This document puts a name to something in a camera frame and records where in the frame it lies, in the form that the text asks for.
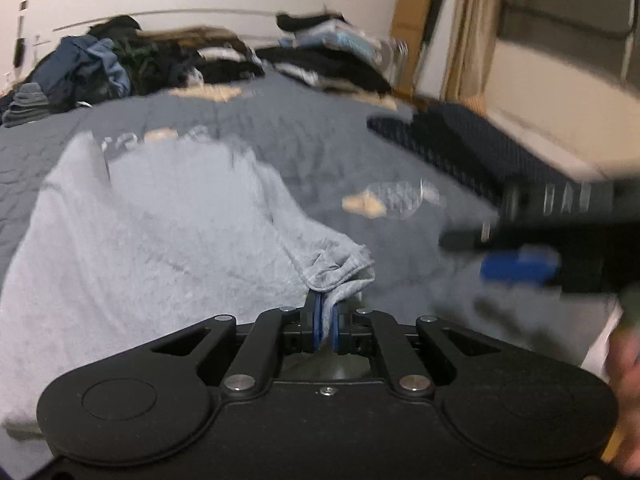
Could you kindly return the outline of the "person's right hand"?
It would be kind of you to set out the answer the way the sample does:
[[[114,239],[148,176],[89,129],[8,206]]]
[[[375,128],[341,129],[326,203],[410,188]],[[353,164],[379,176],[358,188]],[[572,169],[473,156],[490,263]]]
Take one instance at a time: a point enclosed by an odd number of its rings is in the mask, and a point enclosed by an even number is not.
[[[639,475],[639,333],[620,323],[608,338],[605,361],[618,402],[620,446],[613,465],[626,476]]]

